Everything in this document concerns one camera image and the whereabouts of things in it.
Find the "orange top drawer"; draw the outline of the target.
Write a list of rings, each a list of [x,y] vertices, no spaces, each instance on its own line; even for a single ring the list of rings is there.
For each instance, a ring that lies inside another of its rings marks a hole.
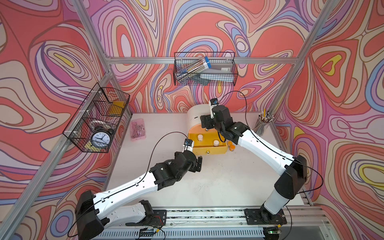
[[[208,134],[208,133],[217,133],[217,130],[216,129],[205,129],[205,128],[202,128],[202,125],[201,124],[197,124],[193,127],[191,127],[189,129],[189,134]]]

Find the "cream round drawer cabinet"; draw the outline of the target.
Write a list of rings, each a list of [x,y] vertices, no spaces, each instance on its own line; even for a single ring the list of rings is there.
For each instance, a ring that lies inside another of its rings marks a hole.
[[[189,129],[197,124],[201,124],[200,116],[202,115],[210,115],[210,105],[209,104],[202,104],[202,105],[196,105],[191,107],[187,112],[187,118],[188,118],[188,136],[192,135],[189,134]]]

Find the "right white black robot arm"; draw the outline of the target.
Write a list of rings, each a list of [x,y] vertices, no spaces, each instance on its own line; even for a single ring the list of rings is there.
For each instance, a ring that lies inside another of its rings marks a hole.
[[[230,111],[223,105],[211,108],[211,113],[200,116],[203,129],[215,129],[226,140],[250,151],[267,163],[279,179],[274,190],[263,203],[261,213],[275,216],[302,189],[307,181],[307,160],[285,153],[258,136],[248,124],[234,122]]]

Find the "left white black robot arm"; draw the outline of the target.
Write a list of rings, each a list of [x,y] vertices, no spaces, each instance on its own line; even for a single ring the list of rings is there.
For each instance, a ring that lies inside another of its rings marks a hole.
[[[105,229],[118,226],[147,226],[164,224],[164,211],[155,213],[149,201],[129,203],[149,193],[170,187],[187,172],[200,172],[202,157],[191,151],[176,152],[174,159],[155,164],[148,172],[114,189],[80,195],[75,215],[78,238],[91,240]]]

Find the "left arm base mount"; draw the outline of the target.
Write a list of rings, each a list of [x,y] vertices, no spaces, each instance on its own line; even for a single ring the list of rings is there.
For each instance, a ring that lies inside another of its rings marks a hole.
[[[162,227],[166,224],[167,210],[154,210],[152,205],[147,200],[141,200],[138,203],[137,212],[144,215],[139,220],[129,220],[125,223],[127,227],[133,226],[154,226]]]

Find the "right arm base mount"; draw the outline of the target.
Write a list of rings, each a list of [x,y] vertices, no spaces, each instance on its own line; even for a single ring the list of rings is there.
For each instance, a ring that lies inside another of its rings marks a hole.
[[[244,209],[244,214],[248,225],[286,225],[287,219],[282,209],[277,214],[272,215],[270,212],[262,209]]]

